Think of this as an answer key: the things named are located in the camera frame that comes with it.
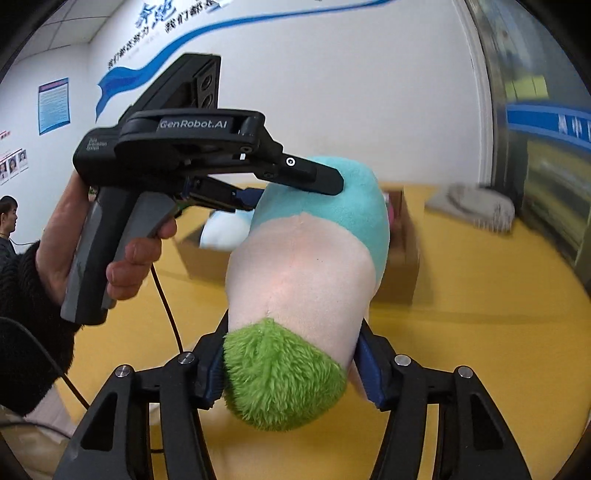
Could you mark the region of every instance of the portrait photo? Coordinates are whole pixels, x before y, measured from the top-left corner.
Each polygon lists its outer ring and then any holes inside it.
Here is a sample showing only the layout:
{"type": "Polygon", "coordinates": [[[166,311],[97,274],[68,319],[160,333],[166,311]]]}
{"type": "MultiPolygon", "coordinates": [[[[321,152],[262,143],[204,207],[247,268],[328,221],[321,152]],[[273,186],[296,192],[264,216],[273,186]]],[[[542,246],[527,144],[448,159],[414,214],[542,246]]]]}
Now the portrait photo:
{"type": "Polygon", "coordinates": [[[20,171],[26,170],[29,167],[29,161],[27,159],[27,150],[23,150],[18,153],[18,169],[20,171]]]}
{"type": "Polygon", "coordinates": [[[0,185],[8,181],[8,165],[6,160],[0,161],[0,185]]]}
{"type": "Polygon", "coordinates": [[[16,155],[13,155],[8,159],[8,172],[10,174],[10,178],[18,174],[18,164],[16,155]]]}

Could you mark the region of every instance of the plush toy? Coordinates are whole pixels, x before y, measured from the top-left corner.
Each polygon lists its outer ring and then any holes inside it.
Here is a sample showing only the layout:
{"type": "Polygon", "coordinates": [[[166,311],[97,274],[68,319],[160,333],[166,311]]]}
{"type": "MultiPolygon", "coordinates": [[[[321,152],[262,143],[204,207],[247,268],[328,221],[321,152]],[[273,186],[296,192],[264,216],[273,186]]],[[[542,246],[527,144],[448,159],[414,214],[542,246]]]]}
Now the plush toy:
{"type": "Polygon", "coordinates": [[[270,184],[226,273],[225,399],[261,430],[300,427],[338,402],[388,255],[373,172],[344,158],[313,160],[340,171],[343,192],[270,184]]]}

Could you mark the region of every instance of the black fuzzy sleeve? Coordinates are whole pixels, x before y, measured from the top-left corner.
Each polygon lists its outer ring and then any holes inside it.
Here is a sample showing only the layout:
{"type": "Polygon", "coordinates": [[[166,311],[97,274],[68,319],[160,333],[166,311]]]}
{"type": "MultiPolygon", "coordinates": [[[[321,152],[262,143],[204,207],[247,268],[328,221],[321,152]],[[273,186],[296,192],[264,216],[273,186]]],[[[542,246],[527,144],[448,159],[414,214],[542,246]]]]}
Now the black fuzzy sleeve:
{"type": "MultiPolygon", "coordinates": [[[[79,326],[62,320],[60,307],[46,295],[35,267],[38,247],[37,242],[0,267],[0,316],[30,330],[67,372],[79,326]]],[[[31,413],[57,378],[37,345],[14,325],[0,320],[0,405],[22,416],[31,413]]]]}

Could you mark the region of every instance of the white wall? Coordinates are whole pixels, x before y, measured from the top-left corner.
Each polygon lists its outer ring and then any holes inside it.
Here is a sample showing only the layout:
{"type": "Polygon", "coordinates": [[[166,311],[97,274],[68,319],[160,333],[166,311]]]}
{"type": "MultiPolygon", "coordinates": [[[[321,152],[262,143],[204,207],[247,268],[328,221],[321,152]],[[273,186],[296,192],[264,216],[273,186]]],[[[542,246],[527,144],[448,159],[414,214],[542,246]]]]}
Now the white wall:
{"type": "Polygon", "coordinates": [[[43,232],[72,172],[72,154],[94,125],[89,98],[89,46],[63,47],[34,55],[11,67],[0,84],[0,130],[11,135],[0,143],[0,153],[27,150],[29,168],[0,186],[0,196],[16,198],[19,244],[36,241],[43,232]],[[70,125],[39,135],[38,87],[68,77],[70,125]]]}
{"type": "MultiPolygon", "coordinates": [[[[360,3],[365,2],[234,0],[189,17],[170,33],[164,24],[156,26],[116,66],[140,69],[176,38],[208,24],[360,3]]],[[[128,0],[91,43],[94,84],[138,32],[143,4],[128,0]]],[[[179,11],[192,4],[173,0],[179,11]]],[[[482,59],[474,56],[482,52],[470,45],[460,4],[396,0],[216,30],[182,45],[154,78],[181,53],[220,54],[219,106],[263,112],[269,132],[288,152],[364,161],[381,180],[486,181],[492,158],[488,81],[476,78],[473,63],[482,59]]],[[[112,98],[98,124],[114,124],[147,86],[112,98]]],[[[96,86],[92,98],[95,105],[96,86]]]]}
{"type": "MultiPolygon", "coordinates": [[[[172,2],[178,12],[195,4],[172,2]]],[[[114,124],[150,81],[191,51],[222,56],[219,106],[263,112],[271,135],[290,153],[354,158],[381,180],[486,181],[490,92],[464,1],[382,0],[378,7],[319,13],[365,3],[233,0],[217,11],[189,15],[170,33],[159,24],[116,67],[140,69],[200,27],[295,13],[213,30],[182,44],[146,84],[114,96],[96,123],[98,83],[115,52],[140,32],[135,23],[144,0],[126,1],[89,46],[15,64],[0,85],[0,130],[12,132],[0,142],[0,153],[25,148],[30,167],[0,186],[1,195],[11,194],[20,204],[14,240],[40,237],[82,136],[95,124],[114,124]],[[313,14],[301,15],[306,10],[313,14]],[[37,89],[64,77],[70,79],[71,124],[39,136],[37,89]]]]}

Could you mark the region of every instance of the chinese characters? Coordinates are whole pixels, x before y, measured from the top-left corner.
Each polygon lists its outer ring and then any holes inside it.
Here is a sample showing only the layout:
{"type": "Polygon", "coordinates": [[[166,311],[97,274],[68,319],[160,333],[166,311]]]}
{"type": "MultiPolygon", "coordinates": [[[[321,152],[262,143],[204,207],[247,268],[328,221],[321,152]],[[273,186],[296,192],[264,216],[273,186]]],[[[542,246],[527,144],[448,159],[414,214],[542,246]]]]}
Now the chinese characters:
{"type": "Polygon", "coordinates": [[[140,41],[150,34],[158,24],[164,24],[166,33],[182,25],[191,17],[199,15],[209,7],[217,5],[214,0],[196,0],[190,8],[178,12],[174,6],[174,0],[161,0],[159,4],[148,4],[144,2],[135,26],[138,32],[123,45],[109,60],[109,70],[112,69],[130,50],[137,46],[140,41]]]}
{"type": "Polygon", "coordinates": [[[561,113],[558,115],[558,133],[591,142],[591,120],[561,113]]]}
{"type": "Polygon", "coordinates": [[[217,2],[213,0],[196,1],[194,5],[191,5],[191,8],[185,10],[184,12],[180,12],[178,16],[168,20],[164,25],[164,31],[166,33],[170,33],[173,30],[173,28],[176,28],[177,26],[182,25],[183,22],[189,20],[189,16],[194,17],[195,15],[199,15],[206,8],[216,5],[216,3],[217,2]]]}

